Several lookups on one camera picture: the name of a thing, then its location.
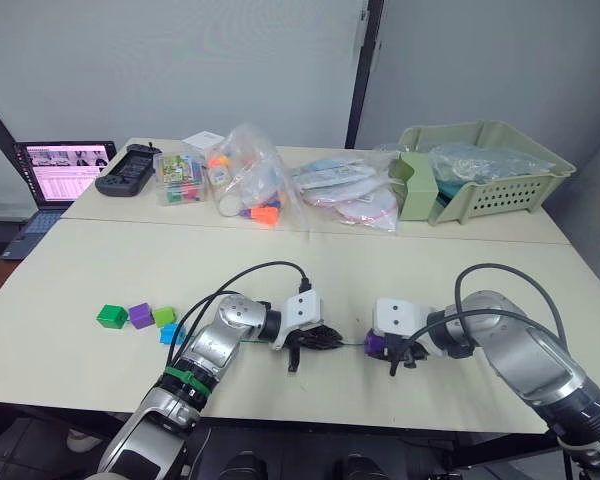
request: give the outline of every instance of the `clear plastic box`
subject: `clear plastic box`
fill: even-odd
[[[202,164],[204,158],[192,152],[156,155],[156,193],[161,205],[202,202],[207,192]]]

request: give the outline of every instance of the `purple cube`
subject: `purple cube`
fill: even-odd
[[[141,303],[135,307],[129,309],[129,321],[138,330],[149,325],[153,325],[153,316],[151,315],[151,309],[148,303]]]

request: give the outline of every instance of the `laptop keyboard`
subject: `laptop keyboard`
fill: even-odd
[[[25,233],[47,233],[64,212],[40,212],[25,229]]]

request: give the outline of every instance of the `floor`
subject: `floor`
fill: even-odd
[[[84,469],[93,473],[105,448],[76,454],[66,447],[65,428],[37,419],[18,419],[0,436],[0,480],[79,479],[66,476]],[[368,456],[391,479],[426,480],[442,473],[440,453],[388,435],[298,433],[263,431],[257,428],[200,427],[189,444],[192,456],[204,445],[192,479],[214,480],[228,460],[242,451],[252,451],[267,462],[270,480],[328,480],[337,459],[349,453]],[[476,467],[461,472],[464,480],[556,480],[564,478],[558,455],[531,459],[536,474],[523,473],[525,461]]]

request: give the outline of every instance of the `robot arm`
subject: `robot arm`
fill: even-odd
[[[240,341],[259,338],[280,350],[292,332],[323,323],[321,304],[314,290],[288,299],[281,312],[242,295],[223,299],[213,322],[191,339],[173,366],[165,369],[111,441],[98,472],[134,480],[179,475],[186,457],[185,439],[235,359]]]
[[[462,302],[463,311],[480,309],[523,314],[493,291],[473,293]],[[505,314],[472,315],[465,317],[471,337],[466,338],[459,320],[441,322],[455,313],[454,305],[436,312],[402,300],[379,299],[365,351],[415,368],[416,360],[428,355],[464,358],[472,354],[473,344],[482,347],[498,376],[547,422],[562,448],[590,472],[600,472],[600,388],[584,370],[543,330]],[[405,351],[411,335],[436,322],[438,326]]]

